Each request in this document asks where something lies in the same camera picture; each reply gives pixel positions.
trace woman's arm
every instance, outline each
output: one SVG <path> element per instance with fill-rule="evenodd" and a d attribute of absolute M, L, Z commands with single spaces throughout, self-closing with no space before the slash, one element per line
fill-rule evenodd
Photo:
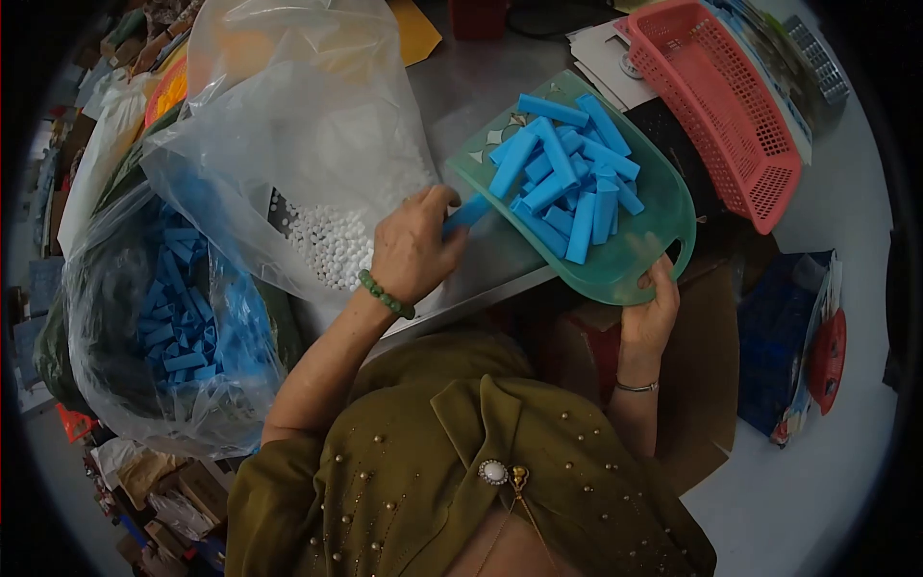
<path fill-rule="evenodd" d="M 458 193 L 433 186 L 406 199 L 375 229 L 372 278 L 405 305 L 415 305 L 445 280 L 464 252 L 468 230 L 455 229 L 445 242 L 442 222 Z M 323 433 L 343 409 L 368 352 L 397 316 L 364 287 L 283 382 L 263 426 L 263 443 L 305 433 Z"/>
<path fill-rule="evenodd" d="M 622 308 L 622 341 L 618 351 L 618 382 L 646 387 L 660 378 L 660 357 L 679 309 L 679 290 L 670 280 L 673 263 L 662 255 L 638 285 L 653 283 L 648 303 Z M 631 392 L 616 387 L 606 411 L 625 448 L 635 456 L 653 457 L 657 444 L 657 391 Z"/>

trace metal table surface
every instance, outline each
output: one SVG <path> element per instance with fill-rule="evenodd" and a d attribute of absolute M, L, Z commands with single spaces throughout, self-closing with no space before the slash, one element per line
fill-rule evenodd
<path fill-rule="evenodd" d="M 465 199 L 473 191 L 446 170 L 446 159 L 521 92 L 534 90 L 564 68 L 576 68 L 563 43 L 511 33 L 496 42 L 455 42 L 448 7 L 439 3 L 421 8 L 443 41 L 429 58 L 407 68 L 407 75 L 439 177 Z M 511 224 L 490 212 L 472 228 L 459 269 L 417 307 L 421 314 L 416 319 L 395 323 L 381 345 L 431 332 L 555 276 Z M 339 312 L 304 301 L 294 303 L 295 316 L 309 338 L 319 336 Z"/>

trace translucent green cutting board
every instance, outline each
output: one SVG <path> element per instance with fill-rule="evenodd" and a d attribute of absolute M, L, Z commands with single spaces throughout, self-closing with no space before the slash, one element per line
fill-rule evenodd
<path fill-rule="evenodd" d="M 491 141 L 496 141 L 498 134 L 505 141 L 520 129 L 510 119 L 529 123 L 534 114 L 520 114 L 514 104 L 469 138 L 446 165 L 484 195 L 575 291 L 609 305 L 637 305 L 653 298 L 653 288 L 639 289 L 638 279 L 675 240 L 680 242 L 681 249 L 673 269 L 674 278 L 686 268 L 695 246 L 695 210 L 686 183 L 666 157 L 628 118 L 574 73 L 565 70 L 557 74 L 533 90 L 532 95 L 576 108 L 574 100 L 587 92 L 605 107 L 631 148 L 630 159 L 641 166 L 637 184 L 644 211 L 631 216 L 619 208 L 618 234 L 609 236 L 604 245 L 590 245 L 585 264 L 556 258 L 509 210 L 509 203 L 521 193 L 520 181 L 513 184 L 502 200 L 487 192 L 497 171 L 487 157 L 497 146 L 486 144 L 488 133 Z"/>

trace woman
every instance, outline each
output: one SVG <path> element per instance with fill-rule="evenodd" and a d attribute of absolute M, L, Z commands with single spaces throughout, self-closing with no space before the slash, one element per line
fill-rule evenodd
<path fill-rule="evenodd" d="M 467 231 L 443 242 L 441 228 L 458 205 L 434 186 L 382 221 L 376 293 L 412 305 L 456 268 Z M 397 318 L 360 287 L 282 384 L 238 472 L 227 572 L 711 575 L 711 544 L 653 460 L 671 269 L 662 256 L 642 279 L 656 298 L 622 310 L 605 415 L 531 380 L 522 353 L 486 334 L 432 335 L 359 370 Z"/>

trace green beaded bracelet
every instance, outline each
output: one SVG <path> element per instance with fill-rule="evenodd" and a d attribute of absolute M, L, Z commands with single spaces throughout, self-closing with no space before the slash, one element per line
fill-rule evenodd
<path fill-rule="evenodd" d="M 384 303 L 388 308 L 394 311 L 396 314 L 404 317 L 407 320 L 413 320 L 416 316 L 416 310 L 414 307 L 407 306 L 401 303 L 398 299 L 393 296 L 385 293 L 385 290 L 381 288 L 372 278 L 372 275 L 366 269 L 359 271 L 359 282 L 368 289 L 368 292 L 372 294 L 375 298 Z"/>

